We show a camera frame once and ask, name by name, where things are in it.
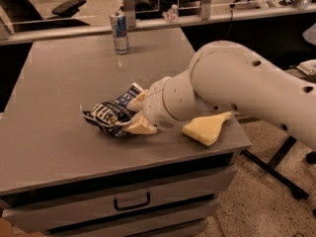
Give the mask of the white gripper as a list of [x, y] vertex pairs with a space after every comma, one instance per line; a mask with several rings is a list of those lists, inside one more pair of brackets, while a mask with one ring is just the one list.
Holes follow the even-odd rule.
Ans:
[[163, 101], [163, 90], [169, 77], [153, 83], [141, 91], [128, 104], [127, 108], [136, 113], [123, 130], [131, 134], [155, 134], [157, 128], [169, 131], [175, 128], [175, 121], [167, 112]]

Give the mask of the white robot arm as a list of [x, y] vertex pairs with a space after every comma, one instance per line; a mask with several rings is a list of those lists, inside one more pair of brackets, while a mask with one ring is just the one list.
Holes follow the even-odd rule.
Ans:
[[228, 40], [204, 45], [187, 70], [155, 82], [127, 107], [136, 112], [126, 128], [134, 134], [180, 126], [183, 134], [209, 146], [237, 112], [316, 148], [316, 85]]

